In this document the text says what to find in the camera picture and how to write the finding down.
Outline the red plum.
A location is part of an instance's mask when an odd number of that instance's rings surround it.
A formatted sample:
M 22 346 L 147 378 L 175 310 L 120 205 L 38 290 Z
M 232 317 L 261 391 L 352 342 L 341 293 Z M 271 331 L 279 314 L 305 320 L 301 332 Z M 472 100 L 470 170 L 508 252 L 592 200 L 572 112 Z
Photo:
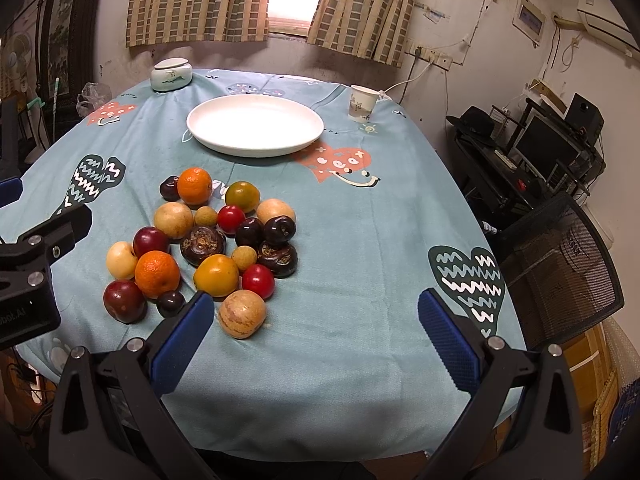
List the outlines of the red plum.
M 141 258 L 148 252 L 169 252 L 169 237 L 155 226 L 145 226 L 134 234 L 134 254 Z
M 103 293 L 106 312 L 116 321 L 134 324 L 146 315 L 145 296 L 133 281 L 116 280 L 108 284 Z

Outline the crumpled plastic bag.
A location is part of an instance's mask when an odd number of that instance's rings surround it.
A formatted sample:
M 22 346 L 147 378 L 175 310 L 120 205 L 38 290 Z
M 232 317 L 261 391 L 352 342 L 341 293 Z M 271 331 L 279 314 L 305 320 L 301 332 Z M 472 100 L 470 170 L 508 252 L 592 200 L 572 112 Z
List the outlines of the crumpled plastic bag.
M 103 82 L 87 82 L 77 96 L 76 110 L 80 118 L 88 117 L 112 99 L 112 90 Z

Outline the computer monitor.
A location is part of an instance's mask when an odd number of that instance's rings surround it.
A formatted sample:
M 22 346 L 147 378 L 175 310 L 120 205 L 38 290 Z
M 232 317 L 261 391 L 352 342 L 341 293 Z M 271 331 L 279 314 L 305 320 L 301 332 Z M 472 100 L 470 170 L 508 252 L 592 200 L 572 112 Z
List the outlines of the computer monitor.
M 537 112 L 527 119 L 523 132 L 515 141 L 514 150 L 550 188 L 556 188 L 564 179 L 562 165 L 569 167 L 579 154 L 566 136 Z

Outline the wall power strip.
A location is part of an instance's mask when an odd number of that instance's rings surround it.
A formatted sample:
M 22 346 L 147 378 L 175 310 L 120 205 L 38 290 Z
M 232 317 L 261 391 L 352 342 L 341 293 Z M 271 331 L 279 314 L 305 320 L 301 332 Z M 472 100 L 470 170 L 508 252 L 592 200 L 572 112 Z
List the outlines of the wall power strip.
M 405 50 L 405 54 L 413 55 L 419 60 L 432 64 L 435 67 L 448 72 L 452 65 L 452 57 L 442 51 L 435 49 L 427 49 L 423 46 L 412 46 Z

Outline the speckled tan round fruit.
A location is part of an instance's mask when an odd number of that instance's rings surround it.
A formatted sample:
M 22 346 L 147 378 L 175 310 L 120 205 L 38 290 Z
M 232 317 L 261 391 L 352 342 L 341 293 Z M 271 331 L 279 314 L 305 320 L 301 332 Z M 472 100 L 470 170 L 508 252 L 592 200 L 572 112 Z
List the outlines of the speckled tan round fruit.
M 234 339 L 246 339 L 260 329 L 267 317 L 265 300 L 251 290 L 232 292 L 218 309 L 222 330 Z

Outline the large tan round fruit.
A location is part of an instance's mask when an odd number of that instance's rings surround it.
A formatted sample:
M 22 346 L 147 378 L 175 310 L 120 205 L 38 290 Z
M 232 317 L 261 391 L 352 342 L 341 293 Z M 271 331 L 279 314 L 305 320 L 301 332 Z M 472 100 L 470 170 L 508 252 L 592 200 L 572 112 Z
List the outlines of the large tan round fruit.
M 193 229 L 191 209 L 183 203 L 171 202 L 159 206 L 154 212 L 153 226 L 171 240 L 182 240 Z

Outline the white paper cup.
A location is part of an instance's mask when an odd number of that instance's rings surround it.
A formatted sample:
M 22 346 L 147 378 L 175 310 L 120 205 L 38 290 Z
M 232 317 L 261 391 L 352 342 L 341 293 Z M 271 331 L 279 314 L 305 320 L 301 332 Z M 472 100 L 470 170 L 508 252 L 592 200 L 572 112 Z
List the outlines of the white paper cup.
M 352 84 L 350 86 L 348 116 L 355 122 L 368 122 L 379 98 L 380 92 L 378 90 Z

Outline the black speaker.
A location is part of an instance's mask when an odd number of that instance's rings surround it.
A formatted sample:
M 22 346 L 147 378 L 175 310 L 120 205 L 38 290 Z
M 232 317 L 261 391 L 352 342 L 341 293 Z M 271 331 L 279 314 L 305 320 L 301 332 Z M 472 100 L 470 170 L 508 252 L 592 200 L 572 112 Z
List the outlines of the black speaker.
M 570 128 L 578 132 L 587 144 L 595 146 L 604 126 L 600 110 L 579 93 L 575 93 L 565 117 Z

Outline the small tan longan front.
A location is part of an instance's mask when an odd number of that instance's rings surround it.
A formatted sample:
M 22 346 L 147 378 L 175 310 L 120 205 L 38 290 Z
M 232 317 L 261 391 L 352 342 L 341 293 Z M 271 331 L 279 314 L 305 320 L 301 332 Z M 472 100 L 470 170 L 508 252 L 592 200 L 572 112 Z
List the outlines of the small tan longan front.
M 231 254 L 231 259 L 239 269 L 240 273 L 244 273 L 250 266 L 257 262 L 257 252 L 253 247 L 241 245 L 235 248 Z

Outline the black mesh office chair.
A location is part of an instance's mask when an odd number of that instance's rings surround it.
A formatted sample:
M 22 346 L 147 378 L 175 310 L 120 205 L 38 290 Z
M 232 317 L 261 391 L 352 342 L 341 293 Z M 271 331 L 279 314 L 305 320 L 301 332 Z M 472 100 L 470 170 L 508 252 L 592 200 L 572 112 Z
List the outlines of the black mesh office chair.
M 489 237 L 489 245 L 529 350 L 564 344 L 624 306 L 602 236 L 565 193 Z

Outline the small tan longan back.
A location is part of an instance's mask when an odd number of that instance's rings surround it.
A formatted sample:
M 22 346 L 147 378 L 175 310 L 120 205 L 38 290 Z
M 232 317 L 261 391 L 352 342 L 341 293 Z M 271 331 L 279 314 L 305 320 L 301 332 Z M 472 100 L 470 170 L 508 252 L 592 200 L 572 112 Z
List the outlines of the small tan longan back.
M 197 226 L 214 228 L 217 225 L 217 219 L 217 211 L 209 206 L 201 206 L 194 214 L 194 222 Z

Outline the dark framed painting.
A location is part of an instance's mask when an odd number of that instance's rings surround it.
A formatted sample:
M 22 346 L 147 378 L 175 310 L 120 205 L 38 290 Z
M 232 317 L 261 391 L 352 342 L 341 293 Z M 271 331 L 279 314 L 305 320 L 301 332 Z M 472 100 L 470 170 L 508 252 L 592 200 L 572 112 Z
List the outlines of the dark framed painting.
M 99 0 L 44 0 L 39 40 L 39 83 L 44 98 L 74 108 L 93 81 Z

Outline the orange mandarin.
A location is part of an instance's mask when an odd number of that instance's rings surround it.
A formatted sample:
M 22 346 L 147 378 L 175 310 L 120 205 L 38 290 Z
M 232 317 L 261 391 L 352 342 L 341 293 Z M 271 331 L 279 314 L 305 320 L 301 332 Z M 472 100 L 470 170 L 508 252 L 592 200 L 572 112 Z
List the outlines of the orange mandarin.
M 213 194 L 213 179 L 200 167 L 183 171 L 178 177 L 178 194 L 189 206 L 202 206 L 208 203 Z
M 164 292 L 177 290 L 180 281 L 180 268 L 167 252 L 146 252 L 134 269 L 134 282 L 143 296 L 149 299 L 157 299 Z

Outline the small tan longan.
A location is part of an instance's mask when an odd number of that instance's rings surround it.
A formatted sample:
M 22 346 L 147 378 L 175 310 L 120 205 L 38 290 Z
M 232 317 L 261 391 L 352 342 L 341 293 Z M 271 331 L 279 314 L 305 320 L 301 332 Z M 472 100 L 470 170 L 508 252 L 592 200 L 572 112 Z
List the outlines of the small tan longan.
M 201 206 L 194 214 L 194 222 L 197 226 L 214 228 L 217 225 L 217 219 L 217 211 L 209 206 Z
M 257 262 L 257 252 L 253 247 L 241 245 L 235 248 L 231 254 L 231 259 L 239 269 L 240 273 L 244 273 L 250 266 Z

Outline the cardboard box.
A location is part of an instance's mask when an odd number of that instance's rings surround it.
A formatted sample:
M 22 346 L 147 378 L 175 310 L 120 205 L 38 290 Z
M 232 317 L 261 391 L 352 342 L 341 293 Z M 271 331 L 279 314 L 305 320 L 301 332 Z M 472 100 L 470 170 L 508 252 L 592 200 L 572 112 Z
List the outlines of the cardboard box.
M 618 374 L 603 326 L 561 344 L 574 382 L 582 424 L 582 468 L 589 474 L 608 447 L 608 427 L 618 398 Z

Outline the left striped curtain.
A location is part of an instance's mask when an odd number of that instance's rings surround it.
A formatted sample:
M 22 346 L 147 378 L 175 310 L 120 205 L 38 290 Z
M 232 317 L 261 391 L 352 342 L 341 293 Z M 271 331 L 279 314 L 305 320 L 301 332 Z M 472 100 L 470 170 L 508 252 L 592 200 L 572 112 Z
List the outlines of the left striped curtain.
M 129 0 L 126 46 L 262 42 L 269 0 Z

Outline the pale yellow round fruit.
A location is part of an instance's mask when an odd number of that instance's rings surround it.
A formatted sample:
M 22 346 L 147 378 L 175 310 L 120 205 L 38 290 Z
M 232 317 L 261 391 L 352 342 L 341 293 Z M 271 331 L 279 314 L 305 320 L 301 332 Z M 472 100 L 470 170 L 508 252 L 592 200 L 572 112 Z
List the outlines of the pale yellow round fruit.
M 106 268 L 115 280 L 131 280 L 138 263 L 138 257 L 129 242 L 114 243 L 106 254 Z

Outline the red tomato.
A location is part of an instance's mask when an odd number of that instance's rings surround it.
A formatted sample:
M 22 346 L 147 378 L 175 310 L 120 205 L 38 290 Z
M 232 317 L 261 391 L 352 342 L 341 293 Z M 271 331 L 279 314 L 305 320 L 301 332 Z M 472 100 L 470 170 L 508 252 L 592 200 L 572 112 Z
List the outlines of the red tomato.
M 236 205 L 226 205 L 218 210 L 217 226 L 224 234 L 235 236 L 238 227 L 246 218 L 243 209 Z
M 269 299 L 276 288 L 272 272 L 262 264 L 254 263 L 242 274 L 242 289 L 250 290 L 263 300 Z

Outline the teal patterned tablecloth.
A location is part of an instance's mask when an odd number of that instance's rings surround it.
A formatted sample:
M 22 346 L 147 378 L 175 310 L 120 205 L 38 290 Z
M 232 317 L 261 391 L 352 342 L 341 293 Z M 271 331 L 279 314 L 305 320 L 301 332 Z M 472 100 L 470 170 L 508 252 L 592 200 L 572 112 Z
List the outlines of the teal patterned tablecloth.
M 170 292 L 216 300 L 164 402 L 196 448 L 252 460 L 434 450 L 469 396 L 427 337 L 433 289 L 486 336 L 524 344 L 468 204 L 390 100 L 372 122 L 341 84 L 228 70 L 139 84 L 55 142 L 1 211 L 14 242 L 75 206 L 88 235 L 52 266 L 61 323 L 20 344 L 58 382 L 70 350 L 122 348 Z

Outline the large dark mangosteen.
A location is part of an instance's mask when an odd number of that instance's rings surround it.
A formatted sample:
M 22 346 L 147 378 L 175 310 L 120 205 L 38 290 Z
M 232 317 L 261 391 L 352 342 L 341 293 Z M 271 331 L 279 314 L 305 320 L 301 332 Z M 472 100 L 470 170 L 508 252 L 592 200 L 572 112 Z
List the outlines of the large dark mangosteen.
M 209 226 L 196 226 L 180 242 L 180 252 L 196 268 L 208 257 L 226 253 L 226 238 Z

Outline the white ceramic lidded jar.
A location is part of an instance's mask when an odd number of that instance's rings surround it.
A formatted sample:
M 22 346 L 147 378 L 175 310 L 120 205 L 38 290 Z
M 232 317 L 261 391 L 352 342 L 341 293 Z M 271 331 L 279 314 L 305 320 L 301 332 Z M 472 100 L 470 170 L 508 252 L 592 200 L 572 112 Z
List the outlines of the white ceramic lidded jar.
M 193 67 L 186 58 L 165 58 L 151 70 L 150 85 L 156 92 L 168 92 L 186 87 L 192 78 Z

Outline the yellow orange persimmon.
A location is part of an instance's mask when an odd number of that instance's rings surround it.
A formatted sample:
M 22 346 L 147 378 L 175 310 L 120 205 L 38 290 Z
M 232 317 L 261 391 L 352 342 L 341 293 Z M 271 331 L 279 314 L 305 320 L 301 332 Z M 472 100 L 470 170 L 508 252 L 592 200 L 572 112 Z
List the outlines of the yellow orange persimmon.
M 193 275 L 195 288 L 214 298 L 226 298 L 239 287 L 240 272 L 234 261 L 216 254 L 206 258 Z

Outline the white round plate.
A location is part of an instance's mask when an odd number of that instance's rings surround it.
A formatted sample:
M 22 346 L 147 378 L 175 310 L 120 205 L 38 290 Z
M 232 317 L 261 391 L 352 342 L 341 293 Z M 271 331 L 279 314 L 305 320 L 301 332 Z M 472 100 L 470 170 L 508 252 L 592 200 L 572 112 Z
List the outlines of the white round plate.
M 316 142 L 322 118 L 310 107 L 278 96 L 232 94 L 205 101 L 190 111 L 186 128 L 211 150 L 230 156 L 289 155 Z

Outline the green yellow persimmon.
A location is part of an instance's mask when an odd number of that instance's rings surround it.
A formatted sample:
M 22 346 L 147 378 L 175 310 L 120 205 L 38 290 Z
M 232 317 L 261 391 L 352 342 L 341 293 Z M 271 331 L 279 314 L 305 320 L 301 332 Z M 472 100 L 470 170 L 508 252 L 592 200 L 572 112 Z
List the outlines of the green yellow persimmon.
M 236 181 L 227 188 L 224 202 L 227 206 L 237 206 L 244 214 L 254 211 L 259 205 L 260 192 L 254 184 L 247 181 Z

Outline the small dark plum front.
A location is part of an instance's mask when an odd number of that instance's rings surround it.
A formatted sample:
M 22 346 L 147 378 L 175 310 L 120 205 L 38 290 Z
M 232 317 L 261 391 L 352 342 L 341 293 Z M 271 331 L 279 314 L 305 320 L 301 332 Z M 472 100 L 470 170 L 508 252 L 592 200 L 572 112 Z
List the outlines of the small dark plum front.
M 181 311 L 186 304 L 186 300 L 184 300 L 182 293 L 178 292 L 178 290 L 170 290 L 169 292 L 160 294 L 155 304 L 163 318 L 172 318 Z

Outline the standing fan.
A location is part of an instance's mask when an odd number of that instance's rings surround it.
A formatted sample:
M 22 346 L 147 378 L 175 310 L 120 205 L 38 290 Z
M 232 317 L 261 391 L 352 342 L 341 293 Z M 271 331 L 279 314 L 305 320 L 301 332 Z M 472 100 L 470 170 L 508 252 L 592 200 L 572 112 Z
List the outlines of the standing fan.
M 10 94 L 27 80 L 32 62 L 32 40 L 26 32 L 17 32 L 1 41 L 1 88 Z

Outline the black computer desk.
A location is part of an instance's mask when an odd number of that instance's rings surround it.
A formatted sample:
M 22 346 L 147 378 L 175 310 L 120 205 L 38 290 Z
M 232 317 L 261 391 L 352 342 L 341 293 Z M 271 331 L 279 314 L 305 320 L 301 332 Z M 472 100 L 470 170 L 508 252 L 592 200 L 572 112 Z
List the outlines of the black computer desk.
M 470 180 L 465 198 L 478 222 L 502 229 L 561 193 L 571 198 L 590 195 L 590 188 L 605 170 L 604 158 L 596 146 L 587 144 L 550 107 L 532 99 L 526 100 L 520 119 L 506 116 L 498 108 L 494 111 L 503 117 L 501 124 L 476 106 L 460 116 L 446 117 L 447 125 L 454 129 L 454 145 Z M 562 165 L 565 177 L 556 188 L 550 188 L 534 174 L 514 150 L 515 141 L 533 112 L 547 118 L 579 152 L 569 167 Z

